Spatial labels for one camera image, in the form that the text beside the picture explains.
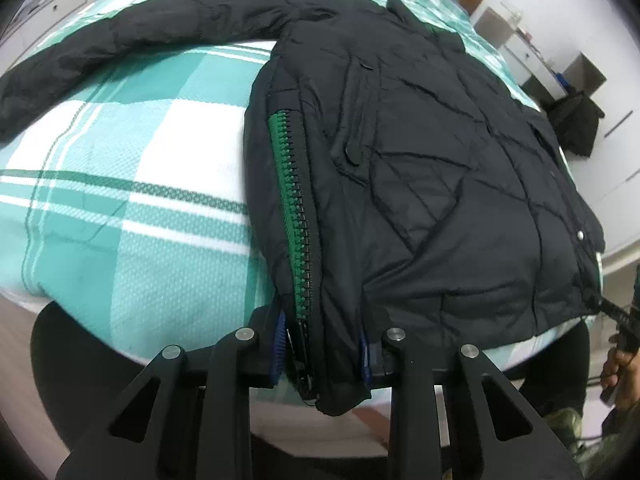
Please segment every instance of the black jacket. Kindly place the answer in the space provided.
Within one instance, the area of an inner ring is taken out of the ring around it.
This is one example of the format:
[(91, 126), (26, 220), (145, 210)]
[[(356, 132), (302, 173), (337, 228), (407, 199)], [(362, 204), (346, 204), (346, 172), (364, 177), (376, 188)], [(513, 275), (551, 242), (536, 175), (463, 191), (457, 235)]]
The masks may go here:
[(546, 113), (563, 150), (591, 156), (605, 115), (590, 97), (584, 92), (571, 92), (553, 103)]
[(367, 397), (373, 312), (452, 352), (587, 314), (603, 233), (549, 122), (399, 0), (129, 7), (0, 78), (0, 140), (133, 49), (249, 39), (278, 40), (246, 111), (250, 219), (320, 410)]

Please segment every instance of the green zipper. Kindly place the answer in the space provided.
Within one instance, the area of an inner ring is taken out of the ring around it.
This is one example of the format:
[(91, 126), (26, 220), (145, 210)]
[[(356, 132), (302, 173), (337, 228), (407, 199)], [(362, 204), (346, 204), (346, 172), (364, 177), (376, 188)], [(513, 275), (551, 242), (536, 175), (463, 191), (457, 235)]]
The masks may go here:
[(289, 247), (296, 317), (298, 320), (306, 320), (311, 307), (309, 232), (302, 202), (300, 176), (293, 149), (288, 110), (277, 111), (269, 117), (269, 132)]

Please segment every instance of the bed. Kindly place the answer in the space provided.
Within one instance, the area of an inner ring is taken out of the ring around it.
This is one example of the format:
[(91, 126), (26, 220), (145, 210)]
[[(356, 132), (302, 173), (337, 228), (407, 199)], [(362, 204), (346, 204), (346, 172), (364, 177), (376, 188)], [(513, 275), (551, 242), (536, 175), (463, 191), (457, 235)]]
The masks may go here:
[[(98, 0), (36, 50), (142, 1)], [(402, 1), (420, 20), (459, 33), (513, 98), (536, 107), (474, 32), (467, 11), (479, 1), (459, 0), (466, 10), (453, 0)], [(137, 52), (91, 75), (2, 147), (0, 292), (34, 312), (55, 300), (139, 362), (167, 344), (211, 345), (268, 303), (273, 287), (248, 222), (241, 139), (252, 81), (272, 47)], [(512, 367), (576, 322), (486, 353)], [(367, 404), (388, 413), (389, 401), (380, 390)], [(252, 430), (294, 454), (385, 452), (354, 417), (328, 420), (304, 406), (286, 380), (254, 392)]]

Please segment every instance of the teal and white blanket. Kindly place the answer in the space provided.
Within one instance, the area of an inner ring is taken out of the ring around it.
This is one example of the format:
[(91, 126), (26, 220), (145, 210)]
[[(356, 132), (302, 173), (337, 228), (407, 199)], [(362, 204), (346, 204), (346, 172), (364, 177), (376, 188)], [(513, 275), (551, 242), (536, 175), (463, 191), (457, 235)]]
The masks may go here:
[[(144, 0), (98, 0), (48, 36)], [(386, 0), (374, 0), (384, 4)], [(402, 0), (455, 30), (524, 104), (502, 57), (451, 0)], [(208, 346), (273, 293), (249, 225), (242, 120), (273, 42), (136, 52), (93, 74), (0, 149), (0, 290), (57, 301), (112, 348), (148, 360)], [(568, 330), (489, 351), (501, 368)], [(294, 399), (284, 384), (278, 400)]]

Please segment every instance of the desk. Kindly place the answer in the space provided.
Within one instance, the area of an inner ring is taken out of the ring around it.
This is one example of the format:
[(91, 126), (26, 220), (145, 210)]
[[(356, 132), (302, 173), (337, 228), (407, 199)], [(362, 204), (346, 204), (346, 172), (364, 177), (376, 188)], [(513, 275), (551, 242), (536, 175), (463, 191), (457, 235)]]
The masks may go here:
[(513, 34), (500, 47), (499, 51), (507, 65), (509, 65), (518, 85), (524, 85), (533, 77), (551, 95), (553, 100), (557, 101), (567, 96), (566, 90), (556, 79), (554, 71), (540, 59), (540, 56), (532, 49), (530, 44), (518, 34)]

